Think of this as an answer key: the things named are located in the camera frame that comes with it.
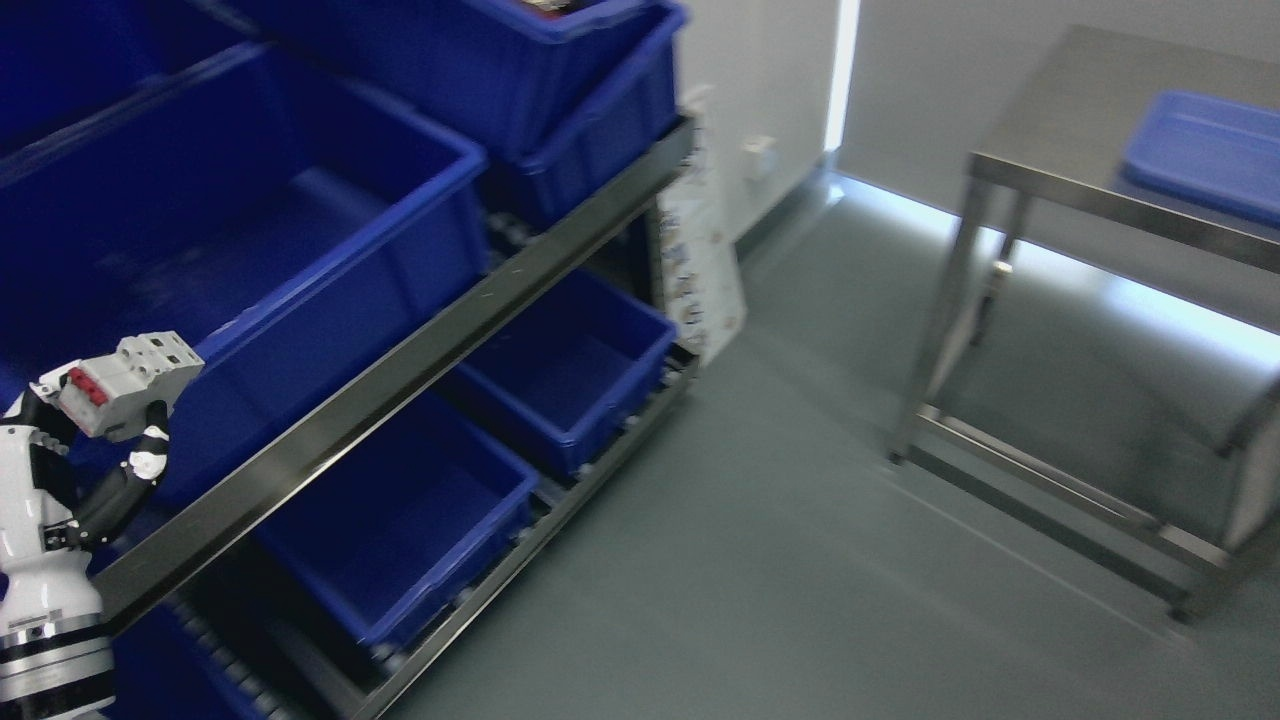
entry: blue plastic bin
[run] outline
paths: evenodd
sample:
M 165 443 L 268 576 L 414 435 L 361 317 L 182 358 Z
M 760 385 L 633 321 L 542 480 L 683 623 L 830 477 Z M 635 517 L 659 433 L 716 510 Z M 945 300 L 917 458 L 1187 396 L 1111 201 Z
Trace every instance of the blue plastic bin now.
M 0 155 L 241 40 L 183 0 L 0 3 Z
M 481 178 L 492 208 L 547 229 L 626 169 L 675 124 L 676 32 L 685 10 L 657 1 L 662 20 L 535 152 L 495 158 Z
M 113 643 L 113 720 L 266 720 L 168 607 L 146 614 Z
M 0 325 L 0 397 L 178 331 L 207 365 L 159 496 L 189 502 L 481 275 L 483 167 L 399 102 L 232 47 L 0 161 L 0 302 L 33 309 Z
M 535 151 L 660 19 L 653 0 L 591 0 L 556 19 L 521 0 L 228 3 L 509 159 Z
M 535 465 L 571 475 L 662 379 L 676 327 L 585 272 L 567 275 L 440 383 Z
M 1139 184 L 1280 225 L 1280 110 L 1196 92 L 1156 97 L 1125 151 Z
M 538 474 L 424 395 L 257 534 L 366 647 L 403 647 L 532 521 Z

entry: white robot body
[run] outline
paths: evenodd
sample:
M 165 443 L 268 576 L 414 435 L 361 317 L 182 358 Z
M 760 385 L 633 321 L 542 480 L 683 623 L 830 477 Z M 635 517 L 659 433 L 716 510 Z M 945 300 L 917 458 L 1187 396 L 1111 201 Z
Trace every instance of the white robot body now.
M 164 477 L 168 413 L 204 363 L 174 333 L 124 338 L 32 383 L 0 418 L 0 716 L 70 720 L 115 700 L 102 598 L 86 568 Z M 74 427 L 68 421 L 74 421 Z M 128 460 L 79 498 L 65 461 L 78 427 Z

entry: metal frame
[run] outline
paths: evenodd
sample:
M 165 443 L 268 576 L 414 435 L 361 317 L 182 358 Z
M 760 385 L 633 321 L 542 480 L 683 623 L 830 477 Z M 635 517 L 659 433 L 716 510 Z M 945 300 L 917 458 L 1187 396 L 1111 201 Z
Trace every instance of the metal frame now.
M 1119 149 L 1144 111 L 1149 96 L 1167 87 L 1193 87 L 1245 101 L 1280 100 L 1280 65 L 1075 27 L 1010 104 L 992 133 L 974 150 L 960 224 L 888 451 L 895 462 L 916 462 L 1093 557 L 1167 600 L 1176 618 L 1189 620 L 1221 605 L 1231 588 L 1280 552 L 1280 512 L 1268 516 L 1257 514 L 1257 527 L 1243 533 L 1248 539 L 1229 552 L 948 418 L 936 406 L 940 388 L 965 350 L 982 341 L 991 307 L 1005 278 L 1012 272 L 1012 251 L 1025 231 L 1033 199 L 1050 200 L 1206 252 L 1280 272 L 1280 234 L 1274 229 L 1190 204 L 1153 197 L 1116 179 Z M 1074 135 L 1078 128 L 1094 135 Z M 987 290 L 973 296 L 966 281 L 974 263 L 977 234 L 996 187 L 1011 188 L 1018 196 L 1000 256 L 988 274 Z M 1277 393 L 1280 380 L 1240 419 L 1222 452 L 1248 445 L 1275 405 Z M 920 451 L 915 447 L 915 438 L 922 430 L 1123 530 L 1196 570 L 1201 579 L 1190 588 L 1175 587 L 1065 523 Z M 1238 501 L 1244 501 L 1244 497 L 1240 495 Z
M 621 232 L 652 206 L 691 149 L 692 123 L 682 118 L 530 247 L 102 570 L 93 584 L 102 593 L 111 632 L 119 634 L 189 580 Z
M 408 687 L 435 662 L 498 594 L 556 537 L 568 520 L 608 482 L 641 442 L 658 427 L 676 402 L 685 395 L 699 370 L 699 357 L 682 346 L 675 346 L 667 360 L 663 388 L 628 423 L 626 432 L 600 455 L 591 469 L 564 493 L 550 512 L 538 521 L 516 547 L 477 583 L 457 609 L 413 650 L 399 669 L 370 693 L 349 716 L 353 720 L 380 717 Z

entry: white wall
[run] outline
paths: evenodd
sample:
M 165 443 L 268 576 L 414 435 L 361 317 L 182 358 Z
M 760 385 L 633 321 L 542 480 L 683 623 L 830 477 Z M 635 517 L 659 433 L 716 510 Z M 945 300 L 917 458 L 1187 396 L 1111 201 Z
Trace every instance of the white wall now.
M 709 122 L 728 236 L 739 238 L 813 170 L 823 154 L 837 0 L 684 0 L 684 91 L 714 87 Z M 742 141 L 777 138 L 778 168 L 748 179 Z

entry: metal shelf rail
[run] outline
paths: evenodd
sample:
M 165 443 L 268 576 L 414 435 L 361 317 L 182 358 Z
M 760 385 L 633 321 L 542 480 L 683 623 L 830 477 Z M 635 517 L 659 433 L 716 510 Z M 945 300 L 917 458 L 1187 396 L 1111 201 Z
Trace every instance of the metal shelf rail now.
M 372 720 L 380 717 L 392 703 L 416 680 L 440 655 L 462 634 L 467 626 L 489 606 L 490 602 L 525 569 L 538 552 L 564 527 L 564 524 L 635 452 L 636 447 L 657 428 L 658 423 L 684 396 L 689 383 L 698 375 L 698 355 L 676 345 L 667 357 L 667 375 L 662 389 L 649 404 L 632 416 L 632 421 L 608 450 L 600 455 L 589 470 L 552 510 L 539 520 L 518 544 L 489 573 L 457 609 L 426 635 L 419 647 L 408 655 L 403 665 L 378 689 L 370 693 L 362 705 L 349 716 L 353 720 Z
M 119 634 L 182 587 L 652 208 L 691 151 L 692 131 L 692 123 L 682 118 L 572 214 L 102 570 L 93 584 L 102 593 L 111 632 Z

